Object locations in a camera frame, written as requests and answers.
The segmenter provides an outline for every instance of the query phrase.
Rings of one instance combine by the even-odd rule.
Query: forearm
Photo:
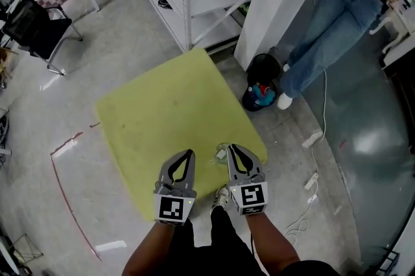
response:
[[[279,275],[285,267],[300,261],[296,250],[277,230],[265,213],[246,217],[262,264],[270,275]]]
[[[173,225],[155,223],[128,260],[123,276],[152,275],[165,260],[173,234]]]

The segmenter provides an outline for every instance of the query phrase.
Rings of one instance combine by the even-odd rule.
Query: gray floor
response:
[[[8,146],[13,155],[0,170],[0,219],[14,240],[27,233],[45,254],[29,266],[39,275],[120,275],[123,266],[152,226],[129,197],[104,142],[94,103],[113,88],[180,54],[179,48],[147,0],[99,0],[94,12],[88,0],[65,4],[84,34],[66,40],[56,61],[65,77],[48,72],[43,62],[20,54],[13,79],[0,96],[10,107]],[[229,86],[241,97],[246,78],[232,57],[215,58]],[[304,183],[316,167],[302,143],[319,129],[303,100],[288,111],[271,107],[249,114],[263,138],[270,203],[267,214],[284,230],[307,208],[312,192]],[[126,248],[102,252],[97,259],[68,211],[57,184],[50,153],[66,140],[76,140],[54,155],[67,199],[93,246],[124,240]],[[359,260],[357,235],[347,192],[337,164],[324,141],[316,149],[320,165],[318,198],[307,218],[309,229],[298,235],[302,259],[330,263],[344,273]],[[195,243],[210,243],[209,206],[195,205]],[[233,224],[245,242],[244,218],[229,205]]]
[[[283,62],[313,12],[306,0],[274,49]],[[404,116],[392,83],[379,65],[386,30],[365,35],[327,70],[327,140],[350,195],[363,269],[378,264],[393,244],[415,200],[414,162]],[[304,97],[322,124],[324,77]]]

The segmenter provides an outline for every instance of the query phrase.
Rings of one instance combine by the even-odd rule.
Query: shoe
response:
[[[292,104],[292,98],[290,98],[287,94],[282,93],[277,102],[277,107],[281,110],[286,110]]]
[[[229,190],[226,186],[216,191],[215,201],[213,202],[212,208],[210,208],[210,213],[212,214],[212,211],[218,206],[225,208],[229,201],[229,195]]]
[[[171,9],[171,6],[167,0],[158,0],[158,5],[164,9]]]

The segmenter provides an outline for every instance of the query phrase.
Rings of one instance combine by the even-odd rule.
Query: black chair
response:
[[[51,20],[48,14],[51,9],[58,9],[65,18]],[[82,35],[60,5],[43,8],[35,0],[21,0],[9,14],[2,31],[17,41],[20,49],[46,62],[49,71],[63,76],[64,73],[52,64],[52,60],[69,26],[82,41]]]

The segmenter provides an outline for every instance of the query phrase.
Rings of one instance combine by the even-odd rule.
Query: white cable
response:
[[[324,104],[323,104],[324,128],[323,128],[323,135],[322,135],[321,138],[319,138],[319,140],[316,140],[316,142],[313,143],[313,145],[311,147],[311,156],[313,157],[314,164],[316,165],[317,173],[318,173],[318,165],[317,165],[317,162],[316,162],[316,157],[314,156],[314,147],[317,145],[317,143],[321,143],[323,141],[323,139],[326,137],[326,128],[327,128],[327,124],[326,124],[326,101],[327,101],[327,73],[326,73],[326,70],[324,70]]]
[[[323,122],[324,122],[324,129],[323,129],[323,135],[321,136],[321,138],[319,138],[319,140],[316,140],[314,142],[314,144],[312,145],[312,147],[311,147],[311,155],[313,157],[314,164],[316,165],[317,173],[318,173],[318,165],[317,165],[317,162],[316,162],[316,158],[314,156],[314,147],[316,146],[317,143],[322,142],[323,139],[326,137],[326,128],[327,128],[327,124],[326,124],[326,101],[327,101],[327,73],[326,73],[326,70],[324,70],[324,104],[323,104]],[[313,205],[314,197],[317,195],[318,182],[315,181],[315,183],[316,183],[316,191],[311,196],[310,204],[309,204],[307,210],[305,211],[304,214],[302,214],[299,218],[297,218],[297,220],[295,222],[291,223],[284,230],[284,237],[286,239],[289,239],[290,237],[294,237],[294,241],[291,242],[291,245],[293,245],[293,246],[295,246],[297,244],[298,234],[301,233],[301,232],[306,232],[307,229],[309,228],[310,223],[309,223],[308,219],[306,219],[304,217],[310,211],[311,206]],[[296,225],[298,222],[300,222],[300,224],[298,224],[298,227],[296,229],[291,229],[291,227],[293,227],[294,225]]]
[[[314,196],[317,195],[318,182],[316,181],[315,183],[316,183],[316,191],[314,192],[313,197],[311,198],[311,201],[310,201],[310,204],[309,204],[307,210],[305,211],[304,214],[302,214],[299,218],[297,218],[297,220],[295,222],[291,223],[284,230],[284,237],[286,239],[289,239],[290,236],[293,236],[294,237],[294,241],[291,242],[291,245],[293,245],[293,246],[295,246],[297,244],[297,241],[298,241],[298,237],[297,236],[298,236],[298,234],[301,233],[301,232],[306,232],[307,229],[309,228],[309,221],[308,221],[308,219],[306,219],[304,217],[310,211],[311,205],[313,204],[313,201],[314,201]],[[296,229],[291,229],[291,227],[293,227],[294,225],[296,225],[298,222],[300,222],[300,224],[298,225],[298,227]],[[303,222],[306,224],[304,229],[302,229]]]

